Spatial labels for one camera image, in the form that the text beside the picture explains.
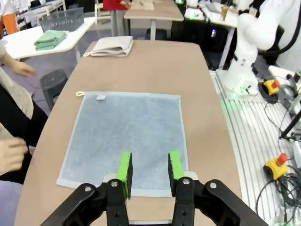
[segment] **basket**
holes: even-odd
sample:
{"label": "basket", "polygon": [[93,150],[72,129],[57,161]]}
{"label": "basket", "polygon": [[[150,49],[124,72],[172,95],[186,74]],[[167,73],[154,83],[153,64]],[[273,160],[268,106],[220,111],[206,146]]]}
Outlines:
{"label": "basket", "polygon": [[84,23],[84,8],[73,8],[52,13],[40,23],[43,32],[47,30],[73,32]]}

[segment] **screw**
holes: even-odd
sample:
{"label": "screw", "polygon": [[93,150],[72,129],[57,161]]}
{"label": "screw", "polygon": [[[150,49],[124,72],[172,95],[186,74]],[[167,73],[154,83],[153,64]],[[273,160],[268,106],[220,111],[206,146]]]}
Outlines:
{"label": "screw", "polygon": [[185,184],[185,185],[187,185],[187,184],[189,184],[190,182],[189,182],[189,180],[188,179],[183,179],[183,184]]}
{"label": "screw", "polygon": [[116,187],[117,185],[118,185],[117,181],[113,181],[113,182],[111,183],[111,186],[112,186],[112,187]]}
{"label": "screw", "polygon": [[210,187],[211,187],[211,188],[216,188],[216,186],[217,186],[217,185],[216,185],[216,183],[214,183],[214,182],[212,182],[212,183],[210,184]]}
{"label": "screw", "polygon": [[92,190],[92,188],[91,187],[85,187],[85,192],[89,192],[89,191],[91,191]]}

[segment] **person in red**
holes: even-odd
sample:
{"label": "person in red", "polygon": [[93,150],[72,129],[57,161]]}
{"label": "person in red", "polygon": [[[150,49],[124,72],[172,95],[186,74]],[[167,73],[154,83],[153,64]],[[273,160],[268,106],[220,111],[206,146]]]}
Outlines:
{"label": "person in red", "polygon": [[124,18],[127,9],[131,7],[129,0],[103,0],[103,9],[111,15],[112,37],[130,35],[130,20]]}

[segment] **brown table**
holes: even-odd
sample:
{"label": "brown table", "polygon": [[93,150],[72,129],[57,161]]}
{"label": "brown table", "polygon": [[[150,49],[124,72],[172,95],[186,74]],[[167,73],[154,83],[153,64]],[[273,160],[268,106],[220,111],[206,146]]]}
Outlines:
{"label": "brown table", "polygon": [[156,20],[183,21],[184,17],[173,0],[160,0],[154,3],[154,10],[131,10],[125,19],[150,19],[150,40],[156,39]]}
{"label": "brown table", "polygon": [[[199,46],[134,41],[127,57],[83,57],[74,69],[34,151],[15,226],[39,226],[73,192],[55,182],[82,100],[75,93],[96,90],[181,95],[190,170],[201,182],[219,179],[241,196],[230,136]],[[130,220],[172,219],[174,199],[132,197],[127,209]],[[200,211],[195,219],[213,225]],[[106,225],[105,214],[92,225]]]}

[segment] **folded green towel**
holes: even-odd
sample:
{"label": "folded green towel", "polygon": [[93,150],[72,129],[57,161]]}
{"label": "folded green towel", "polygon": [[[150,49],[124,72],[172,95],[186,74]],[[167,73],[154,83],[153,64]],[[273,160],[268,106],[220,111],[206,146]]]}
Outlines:
{"label": "folded green towel", "polygon": [[46,31],[35,43],[36,50],[49,50],[61,43],[67,34],[64,31]]}

